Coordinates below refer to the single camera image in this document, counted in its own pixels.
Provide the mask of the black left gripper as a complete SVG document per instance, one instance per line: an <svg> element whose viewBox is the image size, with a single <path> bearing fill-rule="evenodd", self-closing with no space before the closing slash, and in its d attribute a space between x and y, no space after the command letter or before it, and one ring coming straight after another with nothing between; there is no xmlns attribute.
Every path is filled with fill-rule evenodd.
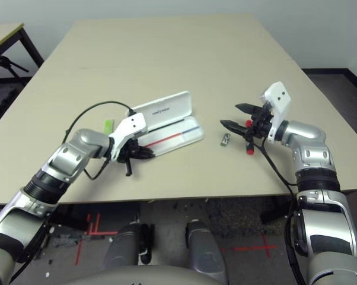
<svg viewBox="0 0 357 285"><path fill-rule="evenodd" d="M126 166L126 176L132 175L131 159L149 160L155 157L154 152L144 146L140 146L138 140L129 139L126 144L121 148L118 155L118 162Z"/></svg>

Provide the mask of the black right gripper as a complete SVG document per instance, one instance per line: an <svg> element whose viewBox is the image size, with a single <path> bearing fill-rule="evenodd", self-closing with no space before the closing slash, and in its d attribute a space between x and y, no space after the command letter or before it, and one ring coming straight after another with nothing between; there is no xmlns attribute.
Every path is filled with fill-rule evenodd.
<svg viewBox="0 0 357 285"><path fill-rule="evenodd" d="M246 136L246 140L253 141L253 138L267 138L271 129L271 120L273 115L271 114L272 106L269 102L266 102L262 107L255 106L248 103L240 103L235 107L251 115L251 125L247 128L231 120L220 120L220 123L227 130L240 135Z"/></svg>

